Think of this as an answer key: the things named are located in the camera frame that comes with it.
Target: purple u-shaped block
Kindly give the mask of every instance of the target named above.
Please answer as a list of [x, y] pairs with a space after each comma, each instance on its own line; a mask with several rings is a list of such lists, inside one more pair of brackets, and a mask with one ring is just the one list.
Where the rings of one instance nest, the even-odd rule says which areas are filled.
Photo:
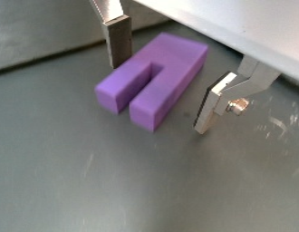
[[96, 86], [98, 103], [154, 131], [202, 67], [206, 44], [160, 34]]

